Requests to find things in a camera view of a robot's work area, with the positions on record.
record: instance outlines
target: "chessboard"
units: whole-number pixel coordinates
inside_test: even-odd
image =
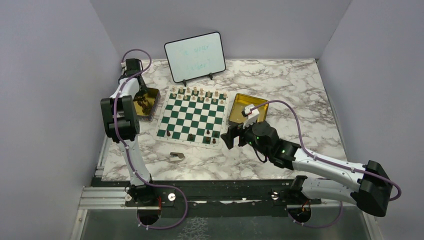
[[[221,149],[227,132],[230,93],[172,86],[157,121],[154,139],[208,149]]]

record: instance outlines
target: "marble tabletop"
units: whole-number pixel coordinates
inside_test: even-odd
[[[230,106],[237,93],[266,100],[283,100],[296,111],[307,148],[346,161],[335,119],[314,59],[226,60],[226,70],[187,83],[189,87],[230,92]],[[261,163],[249,146],[228,150],[208,149],[153,139],[159,114],[169,86],[176,85],[166,60],[154,60],[143,74],[150,88],[160,90],[162,98],[152,122],[140,122],[139,147],[154,180],[251,180],[292,179],[311,173],[281,169]],[[280,138],[299,143],[296,122],[290,110],[280,103],[269,105],[266,121]],[[173,161],[170,152],[184,153],[185,159]],[[102,181],[129,181],[124,157],[112,143],[105,154]]]

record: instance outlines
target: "whiteboard stand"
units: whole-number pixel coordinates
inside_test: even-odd
[[[209,77],[226,70],[224,48],[219,32],[211,32],[164,45],[166,58],[175,83]]]
[[[212,72],[209,72],[207,76],[210,78],[210,80],[212,80]],[[187,81],[185,79],[182,80],[182,84],[184,84],[184,87],[187,87]]]

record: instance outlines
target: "gray wall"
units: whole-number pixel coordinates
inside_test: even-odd
[[[351,0],[91,0],[119,54],[219,31],[227,58],[319,58]]]
[[[403,190],[385,239],[421,239],[424,1],[353,0],[319,61],[352,162],[380,162]]]
[[[2,0],[0,24],[0,239],[68,239],[119,57],[88,0]]]

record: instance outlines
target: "purple cable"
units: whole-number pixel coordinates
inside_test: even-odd
[[[289,104],[287,104],[285,101],[281,101],[281,100],[271,100],[271,101],[267,101],[267,102],[264,102],[264,103],[262,103],[262,104],[259,104],[259,105],[255,106],[255,107],[251,108],[251,109],[250,109],[250,111],[253,111],[253,110],[255,110],[255,109],[258,109],[258,108],[262,107],[263,105],[270,104],[270,103],[282,103],[282,104],[286,105],[286,106],[290,109],[290,111],[293,113],[293,115],[294,115],[294,119],[296,120],[296,124],[297,124],[297,131],[299,132],[300,146],[302,147],[303,151],[304,151],[304,152],[305,152],[305,153],[306,153],[309,157],[314,158],[314,159],[316,159],[316,160],[319,160],[319,161],[321,161],[321,162],[323,162],[323,163],[326,163],[326,164],[329,164],[329,165],[333,165],[333,166],[336,166],[336,167],[339,167],[339,168],[342,168],[342,169],[346,169],[346,170],[352,171],[352,169],[351,169],[350,167],[348,167],[348,166],[345,166],[345,165],[342,165],[342,164],[338,164],[338,163],[335,163],[335,162],[332,162],[332,161],[326,160],[326,159],[321,158],[321,157],[318,157],[318,156],[316,156],[316,157],[315,157],[312,153],[310,153],[310,152],[306,149],[306,147],[305,147],[305,145],[304,145],[304,141],[303,141],[303,139],[302,139],[301,125],[300,125],[300,123],[299,123],[298,116],[296,115],[295,110],[294,110],[294,109],[293,109],[293,108],[292,108]],[[401,194],[402,194],[401,187],[400,187],[399,185],[397,185],[395,182],[393,182],[392,180],[387,179],[387,178],[385,178],[385,177],[383,177],[383,176],[377,175],[377,174],[375,174],[375,173],[372,173],[372,172],[369,172],[369,171],[365,171],[365,170],[361,170],[361,169],[357,169],[357,168],[353,168],[353,171],[354,171],[354,172],[361,173],[361,174],[366,174],[366,175],[372,176],[372,177],[374,177],[374,178],[380,179],[380,180],[382,180],[382,181],[384,181],[384,182],[386,182],[386,183],[389,183],[389,184],[393,185],[393,186],[397,189],[397,195],[396,195],[396,196],[394,196],[394,197],[392,197],[392,198],[390,198],[390,199],[389,199],[389,201],[394,201],[394,200],[396,200],[396,199],[398,199],[398,198],[400,198],[400,197],[401,197]]]
[[[302,224],[302,222],[296,221],[292,217],[292,215],[290,215],[290,213],[288,214],[288,216],[293,220],[294,223],[296,223],[298,225],[301,225],[302,227],[306,227],[306,228],[310,228],[310,229],[325,229],[325,228],[331,227],[331,226],[333,226],[334,224],[336,224],[340,220],[340,218],[342,217],[342,215],[343,215],[343,202],[340,202],[340,209],[338,211],[338,216],[334,219],[334,221],[332,221],[332,222],[330,222],[328,224],[325,224],[325,225],[321,225],[321,226],[313,226],[313,225]]]
[[[177,190],[178,192],[180,192],[180,193],[181,193],[181,195],[182,195],[182,197],[184,198],[184,202],[185,202],[185,211],[184,211],[184,215],[181,217],[181,219],[180,219],[179,221],[177,221],[176,223],[174,223],[174,224],[172,224],[172,225],[170,225],[170,226],[151,226],[151,227],[150,227],[151,229],[158,229],[158,230],[171,229],[171,228],[173,228],[173,227],[175,227],[175,226],[179,225],[180,223],[182,223],[182,222],[183,222],[183,220],[184,220],[184,219],[186,218],[186,216],[187,216],[187,211],[188,211],[188,209],[189,209],[189,203],[188,203],[188,201],[187,201],[187,197],[186,197],[186,195],[185,195],[185,194],[184,194],[184,192],[183,192],[181,189],[179,189],[178,187],[175,187],[175,186],[169,186],[169,185],[157,185],[157,184],[151,184],[151,183],[147,182],[146,180],[144,180],[144,179],[142,178],[142,176],[140,176],[140,174],[138,173],[138,171],[134,168],[133,163],[131,162],[131,159],[130,159],[129,147],[128,147],[127,143],[126,143],[126,142],[125,142],[125,141],[121,138],[121,135],[119,134],[119,131],[118,131],[117,105],[118,105],[118,98],[119,98],[119,97],[120,97],[120,95],[121,95],[121,91],[122,91],[122,89],[124,89],[125,84],[127,84],[127,82],[128,82],[130,79],[132,79],[132,78],[134,78],[134,77],[136,77],[136,76],[138,76],[138,75],[141,75],[141,74],[142,74],[142,73],[144,73],[147,69],[149,69],[149,68],[150,68],[150,66],[152,65],[152,57],[151,57],[151,56],[150,56],[150,55],[149,55],[146,51],[141,50],[141,49],[131,49],[131,50],[127,51],[127,52],[123,55],[123,57],[122,57],[122,62],[124,61],[125,56],[126,56],[128,53],[132,52],[132,51],[140,51],[140,52],[145,53],[145,54],[148,56],[149,63],[148,63],[148,66],[147,66],[145,69],[143,69],[143,70],[141,70],[140,72],[137,72],[137,73],[135,73],[135,74],[131,75],[130,77],[128,77],[128,78],[127,78],[127,79],[123,82],[123,84],[122,84],[122,85],[121,85],[121,87],[119,88],[118,93],[116,94],[116,97],[115,97],[115,99],[114,99],[114,101],[113,101],[113,121],[114,121],[115,133],[116,133],[116,137],[119,139],[119,141],[121,141],[121,142],[123,143],[123,145],[124,145],[124,147],[125,147],[126,157],[128,158],[129,167],[131,168],[132,172],[133,172],[133,173],[135,173],[135,175],[137,176],[137,178],[138,178],[138,179],[140,179],[140,180],[141,180],[144,184],[146,184],[147,186],[151,186],[151,187],[154,187],[154,188],[169,188],[169,189],[175,189],[175,190]],[[143,226],[143,227],[146,227],[147,229],[149,229],[149,226],[148,226],[148,225],[144,225],[144,224],[140,221],[140,219],[139,219],[139,215],[138,215],[138,214],[137,214],[137,220],[138,220],[139,226]]]

